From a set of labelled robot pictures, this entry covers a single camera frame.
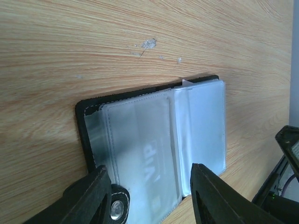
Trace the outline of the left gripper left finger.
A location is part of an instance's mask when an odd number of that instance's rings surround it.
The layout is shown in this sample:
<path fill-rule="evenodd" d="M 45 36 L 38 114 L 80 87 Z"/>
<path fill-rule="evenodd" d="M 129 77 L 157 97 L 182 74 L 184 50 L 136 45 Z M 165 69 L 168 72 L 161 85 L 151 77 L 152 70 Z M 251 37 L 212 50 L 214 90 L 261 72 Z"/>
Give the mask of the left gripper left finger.
<path fill-rule="evenodd" d="M 26 224 L 107 224 L 110 219 L 111 180 L 101 165 L 71 185 L 63 196 Z"/>

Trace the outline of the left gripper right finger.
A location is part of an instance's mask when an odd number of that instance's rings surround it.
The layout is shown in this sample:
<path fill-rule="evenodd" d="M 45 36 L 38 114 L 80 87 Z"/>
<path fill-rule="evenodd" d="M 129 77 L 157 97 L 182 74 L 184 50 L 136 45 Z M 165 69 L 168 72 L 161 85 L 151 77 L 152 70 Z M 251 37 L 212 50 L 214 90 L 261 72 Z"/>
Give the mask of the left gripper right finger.
<path fill-rule="evenodd" d="M 248 201 L 204 164 L 192 164 L 190 186 L 197 224 L 291 224 L 283 210 L 265 211 Z"/>

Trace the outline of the black card holder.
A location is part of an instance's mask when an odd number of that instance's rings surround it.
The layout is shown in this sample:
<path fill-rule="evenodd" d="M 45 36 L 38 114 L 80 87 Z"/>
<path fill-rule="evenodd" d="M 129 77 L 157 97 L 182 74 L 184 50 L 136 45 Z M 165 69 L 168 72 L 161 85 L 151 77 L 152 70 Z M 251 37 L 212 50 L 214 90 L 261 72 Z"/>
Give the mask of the black card holder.
<path fill-rule="evenodd" d="M 111 224 L 159 224 L 191 194 L 192 164 L 226 169 L 225 83 L 216 75 L 75 106 L 89 172 L 107 168 Z"/>

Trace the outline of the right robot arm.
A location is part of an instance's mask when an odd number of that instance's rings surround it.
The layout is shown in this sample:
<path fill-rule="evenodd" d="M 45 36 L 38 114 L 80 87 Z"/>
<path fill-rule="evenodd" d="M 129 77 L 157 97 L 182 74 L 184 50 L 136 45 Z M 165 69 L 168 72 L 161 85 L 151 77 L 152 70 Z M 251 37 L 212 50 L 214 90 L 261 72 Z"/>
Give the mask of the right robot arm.
<path fill-rule="evenodd" d="M 284 223 L 298 223 L 299 203 L 285 198 L 284 194 L 291 181 L 299 179 L 299 128 L 286 125 L 276 134 L 275 140 L 284 155 L 254 196 L 252 203 Z M 291 167 L 294 174 L 280 188 L 288 167 Z"/>

